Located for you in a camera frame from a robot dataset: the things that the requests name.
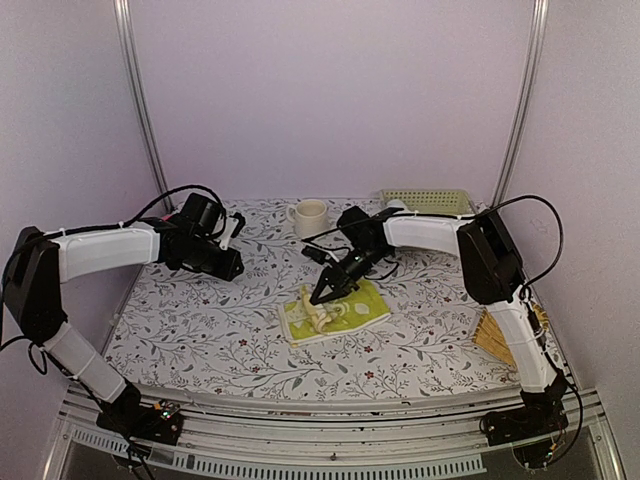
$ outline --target towel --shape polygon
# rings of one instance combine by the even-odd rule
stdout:
[[[317,305],[309,313],[309,287],[300,289],[300,299],[278,307],[280,324],[292,347],[321,342],[328,338],[356,332],[389,318],[389,307],[368,280],[358,282],[360,289],[349,296]]]

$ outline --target floral pattern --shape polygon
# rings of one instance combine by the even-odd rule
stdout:
[[[149,265],[135,285],[106,352],[132,381],[269,399],[415,398],[514,385],[517,372],[472,342],[481,307],[464,289],[458,260],[399,250],[396,272],[375,282],[389,320],[354,334],[291,348],[277,306],[313,285],[321,267],[302,256],[285,218],[295,200],[227,202],[247,225],[233,246],[245,272],[233,282]],[[380,210],[377,200],[328,200]],[[331,235],[325,245],[346,242]],[[377,274],[387,268],[380,264]]]

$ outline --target white mug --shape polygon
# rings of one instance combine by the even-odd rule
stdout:
[[[322,200],[303,200],[298,205],[287,205],[286,215],[300,238],[329,230],[327,205]]]

